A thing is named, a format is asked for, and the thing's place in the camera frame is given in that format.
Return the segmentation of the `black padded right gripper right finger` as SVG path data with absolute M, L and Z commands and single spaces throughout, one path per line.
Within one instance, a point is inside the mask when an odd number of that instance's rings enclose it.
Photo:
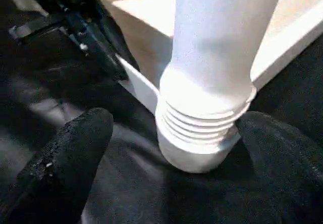
M 298 128 L 257 111 L 236 126 L 283 223 L 322 223 L 322 147 Z

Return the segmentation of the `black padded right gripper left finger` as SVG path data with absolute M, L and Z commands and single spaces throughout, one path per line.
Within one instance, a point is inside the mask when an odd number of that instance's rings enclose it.
M 108 110 L 93 108 L 60 128 L 1 187 L 1 223 L 78 223 L 113 124 Z

